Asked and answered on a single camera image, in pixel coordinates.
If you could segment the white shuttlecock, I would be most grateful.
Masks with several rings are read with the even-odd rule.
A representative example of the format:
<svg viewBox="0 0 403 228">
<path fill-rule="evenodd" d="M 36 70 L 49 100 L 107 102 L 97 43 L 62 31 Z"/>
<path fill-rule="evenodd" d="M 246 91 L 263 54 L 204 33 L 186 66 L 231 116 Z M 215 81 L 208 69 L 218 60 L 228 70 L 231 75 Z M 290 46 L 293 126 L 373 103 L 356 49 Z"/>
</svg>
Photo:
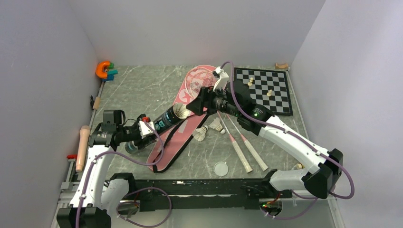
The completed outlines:
<svg viewBox="0 0 403 228">
<path fill-rule="evenodd" d="M 193 138 L 199 142 L 202 142 L 206 136 L 208 129 L 209 129 L 209 127 L 207 125 L 204 125 L 200 128 L 195 129 L 192 132 Z"/>
<path fill-rule="evenodd" d="M 218 131 L 221 134 L 225 134 L 225 129 L 221 125 L 221 121 L 218 117 L 216 117 L 210 124 L 209 127 Z"/>
<path fill-rule="evenodd" d="M 173 105 L 173 113 L 179 119 L 184 120 L 184 119 L 188 118 L 192 112 L 187 109 L 186 104 L 175 103 Z"/>
</svg>

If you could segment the black shuttlecock tube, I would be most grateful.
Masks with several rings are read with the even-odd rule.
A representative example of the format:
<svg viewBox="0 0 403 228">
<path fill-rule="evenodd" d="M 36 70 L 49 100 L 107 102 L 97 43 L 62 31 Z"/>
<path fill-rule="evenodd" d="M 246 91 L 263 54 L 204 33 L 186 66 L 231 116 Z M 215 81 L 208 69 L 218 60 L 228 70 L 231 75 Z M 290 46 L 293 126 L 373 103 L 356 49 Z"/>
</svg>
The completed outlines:
<svg viewBox="0 0 403 228">
<path fill-rule="evenodd" d="M 136 136 L 125 144 L 125 150 L 130 154 L 133 154 L 137 150 L 142 150 L 143 148 L 147 147 L 152 143 L 155 143 L 158 140 L 155 134 L 149 135 L 148 137 L 142 139 L 138 127 L 138 121 L 140 120 L 141 117 L 145 117 L 145 115 L 142 115 L 139 118 L 137 118 L 136 123 L 134 124 L 136 130 L 138 131 L 136 133 Z M 173 106 L 171 106 L 166 111 L 164 111 L 160 116 L 158 116 L 155 120 L 153 120 L 153 122 L 155 125 L 155 131 L 159 136 L 162 136 L 165 132 L 167 132 L 174 126 L 180 124 L 184 120 L 181 120 L 177 116 L 175 116 L 175 114 L 173 113 Z"/>
</svg>

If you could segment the clear tube lid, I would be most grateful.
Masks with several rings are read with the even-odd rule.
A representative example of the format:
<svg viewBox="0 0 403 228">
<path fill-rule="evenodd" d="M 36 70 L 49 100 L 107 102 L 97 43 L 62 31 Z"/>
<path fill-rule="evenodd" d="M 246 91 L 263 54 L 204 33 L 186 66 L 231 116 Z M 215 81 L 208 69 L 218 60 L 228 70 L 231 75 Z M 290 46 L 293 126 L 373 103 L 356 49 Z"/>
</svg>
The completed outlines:
<svg viewBox="0 0 403 228">
<path fill-rule="evenodd" d="M 220 177 L 226 176 L 229 168 L 224 162 L 217 162 L 213 167 L 214 173 Z"/>
</svg>

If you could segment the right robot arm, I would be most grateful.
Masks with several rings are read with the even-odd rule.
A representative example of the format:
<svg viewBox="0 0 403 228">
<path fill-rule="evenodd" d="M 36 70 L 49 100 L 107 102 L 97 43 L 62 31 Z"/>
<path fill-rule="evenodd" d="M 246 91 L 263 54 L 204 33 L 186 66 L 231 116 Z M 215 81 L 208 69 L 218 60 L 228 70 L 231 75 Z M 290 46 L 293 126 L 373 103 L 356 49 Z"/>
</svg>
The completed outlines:
<svg viewBox="0 0 403 228">
<path fill-rule="evenodd" d="M 275 143 L 303 164 L 302 171 L 270 171 L 265 177 L 267 181 L 262 183 L 262 192 L 267 197 L 283 190 L 307 190 L 326 199 L 342 174 L 343 153 L 336 148 L 329 151 L 314 145 L 288 127 L 268 108 L 257 104 L 242 82 L 235 81 L 233 87 L 240 108 L 235 105 L 229 83 L 222 90 L 214 90 L 213 86 L 196 82 L 186 87 L 193 98 L 187 109 L 198 116 L 205 112 L 233 115 L 243 129 Z"/>
</svg>

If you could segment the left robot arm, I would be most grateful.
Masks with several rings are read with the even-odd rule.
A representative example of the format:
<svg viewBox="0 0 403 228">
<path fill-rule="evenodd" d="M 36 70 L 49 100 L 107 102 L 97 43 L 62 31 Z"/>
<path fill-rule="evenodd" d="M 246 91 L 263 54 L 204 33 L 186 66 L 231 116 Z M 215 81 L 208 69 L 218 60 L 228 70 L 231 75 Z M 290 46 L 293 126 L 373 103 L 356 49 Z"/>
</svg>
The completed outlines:
<svg viewBox="0 0 403 228">
<path fill-rule="evenodd" d="M 118 173 L 105 187 L 106 173 L 121 143 L 151 142 L 157 129 L 144 114 L 131 126 L 125 126 L 125 122 L 124 111 L 105 111 L 103 121 L 90 134 L 81 181 L 67 207 L 60 208 L 56 214 L 60 228 L 109 228 L 120 200 L 129 200 L 136 195 L 132 174 Z"/>
</svg>

